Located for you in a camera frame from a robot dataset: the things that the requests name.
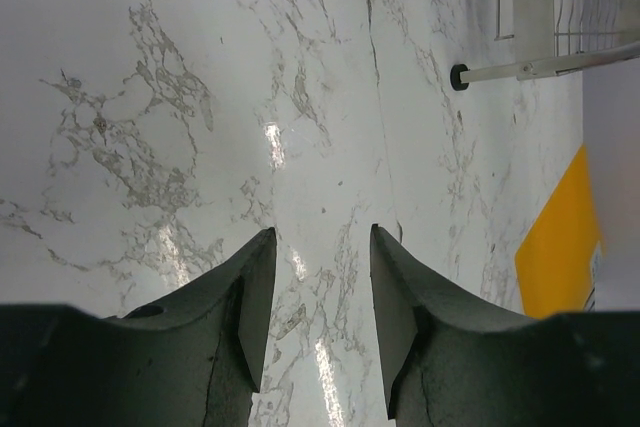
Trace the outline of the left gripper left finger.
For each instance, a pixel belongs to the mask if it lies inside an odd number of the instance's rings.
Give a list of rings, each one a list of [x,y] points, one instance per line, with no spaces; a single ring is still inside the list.
[[[5,426],[244,426],[261,386],[273,229],[124,317],[69,305],[1,309]]]

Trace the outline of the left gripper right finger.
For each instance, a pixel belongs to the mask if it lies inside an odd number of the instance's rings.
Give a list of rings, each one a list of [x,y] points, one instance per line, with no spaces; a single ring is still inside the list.
[[[373,226],[385,406],[399,426],[635,426],[639,316],[543,320],[464,290]]]

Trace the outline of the stainless steel dish rack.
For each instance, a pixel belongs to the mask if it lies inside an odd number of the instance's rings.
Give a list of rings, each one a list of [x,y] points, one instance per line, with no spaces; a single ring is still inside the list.
[[[512,14],[514,62],[478,69],[456,64],[454,90],[494,79],[556,77],[639,56],[639,0],[512,0]]]

